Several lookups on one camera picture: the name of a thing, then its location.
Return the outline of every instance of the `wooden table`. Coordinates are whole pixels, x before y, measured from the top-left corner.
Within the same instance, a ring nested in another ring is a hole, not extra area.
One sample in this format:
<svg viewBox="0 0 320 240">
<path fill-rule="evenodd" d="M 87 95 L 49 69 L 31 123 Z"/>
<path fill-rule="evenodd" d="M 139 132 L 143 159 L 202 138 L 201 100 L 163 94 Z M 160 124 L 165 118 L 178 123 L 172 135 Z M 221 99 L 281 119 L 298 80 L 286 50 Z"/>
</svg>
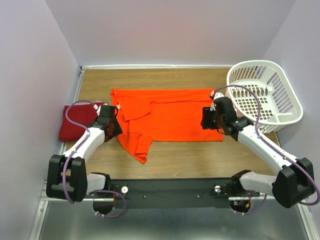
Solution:
<svg viewBox="0 0 320 240">
<path fill-rule="evenodd" d="M 226 84 L 228 68 L 86 70 L 79 99 L 111 104 L 117 89 L 218 88 Z M 274 133 L 268 134 L 273 141 Z M 102 172 L 111 178 L 230 177 L 244 169 L 274 175 L 248 147 L 226 136 L 223 142 L 153 142 L 146 164 L 127 153 L 116 138 L 105 142 L 86 165 L 87 173 Z"/>
</svg>

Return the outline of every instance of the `orange shirt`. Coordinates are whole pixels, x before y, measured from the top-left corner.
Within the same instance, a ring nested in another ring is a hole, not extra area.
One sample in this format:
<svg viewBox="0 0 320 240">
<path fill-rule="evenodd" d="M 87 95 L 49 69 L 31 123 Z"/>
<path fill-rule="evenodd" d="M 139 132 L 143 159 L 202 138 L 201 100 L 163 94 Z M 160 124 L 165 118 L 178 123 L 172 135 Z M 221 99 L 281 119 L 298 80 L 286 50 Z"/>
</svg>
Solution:
<svg viewBox="0 0 320 240">
<path fill-rule="evenodd" d="M 211 105 L 212 91 L 113 89 L 112 104 L 120 105 L 117 120 L 123 131 L 117 140 L 143 164 L 153 141 L 223 141 L 222 134 L 200 125 L 202 107 Z"/>
</svg>

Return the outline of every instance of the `orange fabric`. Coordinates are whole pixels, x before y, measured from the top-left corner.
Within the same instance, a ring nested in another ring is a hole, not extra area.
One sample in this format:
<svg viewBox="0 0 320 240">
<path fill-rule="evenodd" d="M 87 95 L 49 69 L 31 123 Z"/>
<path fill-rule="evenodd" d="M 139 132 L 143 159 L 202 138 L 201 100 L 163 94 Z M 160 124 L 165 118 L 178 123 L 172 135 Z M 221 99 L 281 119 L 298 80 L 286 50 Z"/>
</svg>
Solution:
<svg viewBox="0 0 320 240">
<path fill-rule="evenodd" d="M 200 125 L 202 107 L 212 103 L 212 90 L 113 89 L 112 104 L 120 105 L 117 120 L 123 131 L 117 140 L 143 164 L 153 141 L 223 141 L 222 134 L 203 130 Z"/>
</svg>

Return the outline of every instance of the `basket rim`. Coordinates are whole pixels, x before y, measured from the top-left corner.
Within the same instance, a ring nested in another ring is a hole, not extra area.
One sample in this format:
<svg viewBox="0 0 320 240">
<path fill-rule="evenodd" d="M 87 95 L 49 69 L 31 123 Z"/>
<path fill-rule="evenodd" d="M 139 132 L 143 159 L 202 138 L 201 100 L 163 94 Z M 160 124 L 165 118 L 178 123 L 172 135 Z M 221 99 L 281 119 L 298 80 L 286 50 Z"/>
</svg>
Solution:
<svg viewBox="0 0 320 240">
<path fill-rule="evenodd" d="M 261 64 L 263 64 L 263 63 L 268 63 L 268 64 L 272 64 L 272 65 L 274 65 L 275 67 L 279 68 L 279 70 L 282 71 L 285 79 L 287 80 L 287 83 L 288 83 L 289 87 L 291 88 L 292 94 L 293 94 L 293 96 L 294 96 L 295 100 L 297 101 L 298 106 L 299 106 L 299 108 L 300 108 L 300 115 L 297 116 L 297 118 L 294 119 L 294 120 L 285 121 L 285 122 L 268 122 L 268 121 L 266 121 L 266 120 L 259 120 L 258 124 L 260 124 L 260 125 L 267 125 L 267 126 L 283 126 L 283 125 L 294 124 L 294 123 L 297 123 L 298 121 L 300 121 L 300 120 L 302 119 L 303 115 L 304 115 L 304 109 L 303 109 L 303 107 L 302 107 L 302 105 L 301 105 L 301 103 L 300 103 L 300 101 L 299 101 L 299 99 L 298 99 L 298 97 L 297 97 L 294 89 L 292 88 L 292 86 L 291 86 L 291 84 L 290 84 L 290 82 L 289 82 L 289 80 L 288 80 L 288 77 L 287 77 L 285 71 L 283 70 L 283 68 L 282 68 L 279 64 L 277 64 L 277 63 L 275 63 L 275 62 L 273 62 L 273 61 L 269 61 L 269 60 L 249 60 L 249 61 L 242 61 L 242 62 L 239 62 L 239 63 L 233 65 L 233 66 L 229 69 L 229 71 L 228 71 L 228 73 L 227 73 L 227 75 L 226 75 L 226 85 L 227 85 L 227 86 L 230 85 L 230 81 L 229 81 L 229 79 L 230 79 L 230 74 L 232 73 L 232 71 L 233 71 L 235 68 L 237 68 L 239 65 L 242 65 L 242 64 L 250 64 L 250 63 L 261 63 Z M 231 89 L 232 89 L 232 87 L 227 87 L 227 88 L 226 88 L 226 90 L 227 90 L 227 92 L 228 92 L 228 95 L 229 95 L 228 97 L 232 100 L 232 104 L 234 104 L 234 105 L 236 106 L 237 110 L 238 110 L 240 113 L 242 113 L 242 115 L 244 115 L 245 117 L 247 117 L 247 118 L 250 119 L 251 121 L 256 122 L 257 118 L 252 117 L 252 116 L 250 116 L 250 115 L 247 115 L 247 113 L 245 113 L 245 112 L 240 108 L 240 106 L 239 106 L 239 105 L 237 104 L 237 102 L 235 101 L 235 97 L 234 97 L 233 94 L 231 93 Z"/>
</svg>

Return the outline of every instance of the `gray floor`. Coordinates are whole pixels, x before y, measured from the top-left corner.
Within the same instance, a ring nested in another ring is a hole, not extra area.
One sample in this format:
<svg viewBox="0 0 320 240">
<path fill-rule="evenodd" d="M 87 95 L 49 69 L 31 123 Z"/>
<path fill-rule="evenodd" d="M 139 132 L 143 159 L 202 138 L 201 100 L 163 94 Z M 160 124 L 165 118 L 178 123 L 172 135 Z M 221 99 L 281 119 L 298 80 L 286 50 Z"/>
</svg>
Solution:
<svg viewBox="0 0 320 240">
<path fill-rule="evenodd" d="M 253 201 L 254 207 L 260 200 Z M 247 216 L 217 208 L 129 209 L 117 219 L 95 216 L 91 201 L 50 201 L 40 239 L 306 240 L 303 226 L 297 206 L 286 209 L 274 199 Z"/>
</svg>

